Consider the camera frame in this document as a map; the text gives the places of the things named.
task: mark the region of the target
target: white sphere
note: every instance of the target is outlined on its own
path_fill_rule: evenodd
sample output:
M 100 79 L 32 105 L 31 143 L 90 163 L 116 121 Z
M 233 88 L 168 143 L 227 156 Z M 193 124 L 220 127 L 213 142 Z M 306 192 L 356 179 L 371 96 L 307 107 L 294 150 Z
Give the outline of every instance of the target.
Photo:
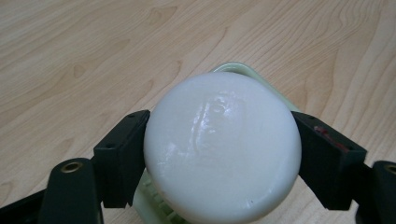
M 145 161 L 163 199 L 191 223 L 245 223 L 288 195 L 301 161 L 289 109 L 234 73 L 188 78 L 151 113 Z

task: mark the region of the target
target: wooden table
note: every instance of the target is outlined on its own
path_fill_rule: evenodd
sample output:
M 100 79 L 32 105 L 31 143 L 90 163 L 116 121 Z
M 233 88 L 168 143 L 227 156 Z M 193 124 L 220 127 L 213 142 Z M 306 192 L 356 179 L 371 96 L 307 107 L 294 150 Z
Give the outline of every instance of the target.
M 229 61 L 252 66 L 305 113 L 396 161 L 396 1 L 0 2 L 0 206 L 90 158 L 126 114 Z M 258 223 L 354 223 L 300 178 Z M 141 223 L 133 208 L 106 223 Z

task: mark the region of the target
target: black robotic claw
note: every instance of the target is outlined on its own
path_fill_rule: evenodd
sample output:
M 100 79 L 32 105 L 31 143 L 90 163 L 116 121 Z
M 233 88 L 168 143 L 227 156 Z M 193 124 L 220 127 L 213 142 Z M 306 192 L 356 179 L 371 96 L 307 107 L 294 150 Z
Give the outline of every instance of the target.
M 324 207 L 360 206 L 356 222 L 396 223 L 396 163 L 364 164 L 366 150 L 312 116 L 292 112 L 303 147 L 300 177 Z M 143 140 L 149 111 L 126 116 L 87 159 L 64 161 L 46 190 L 0 209 L 0 223 L 103 223 L 104 207 L 132 204 L 145 169 Z

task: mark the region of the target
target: red marking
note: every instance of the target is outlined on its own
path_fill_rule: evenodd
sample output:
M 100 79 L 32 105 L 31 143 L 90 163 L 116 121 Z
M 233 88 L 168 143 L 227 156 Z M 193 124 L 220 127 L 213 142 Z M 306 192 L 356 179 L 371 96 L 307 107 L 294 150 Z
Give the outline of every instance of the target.
M 314 130 L 317 131 L 318 133 L 321 133 L 325 138 L 327 138 L 330 142 L 335 144 L 336 147 L 342 149 L 345 153 L 349 152 L 349 148 L 345 147 L 341 143 L 336 142 L 334 139 L 332 139 L 332 137 L 329 135 L 329 133 L 327 132 L 327 130 L 325 128 L 320 127 L 320 126 L 315 126 Z

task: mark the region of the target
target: plastic container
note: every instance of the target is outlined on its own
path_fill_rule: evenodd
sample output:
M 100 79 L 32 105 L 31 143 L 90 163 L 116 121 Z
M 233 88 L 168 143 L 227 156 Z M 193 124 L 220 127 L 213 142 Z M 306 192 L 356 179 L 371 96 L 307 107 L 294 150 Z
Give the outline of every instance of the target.
M 259 81 L 267 89 L 275 93 L 292 111 L 299 109 L 256 71 L 242 63 L 223 63 L 210 72 L 232 72 Z M 189 223 L 169 207 L 154 188 L 149 174 L 145 171 L 134 194 L 134 208 L 145 223 L 149 224 L 182 224 Z

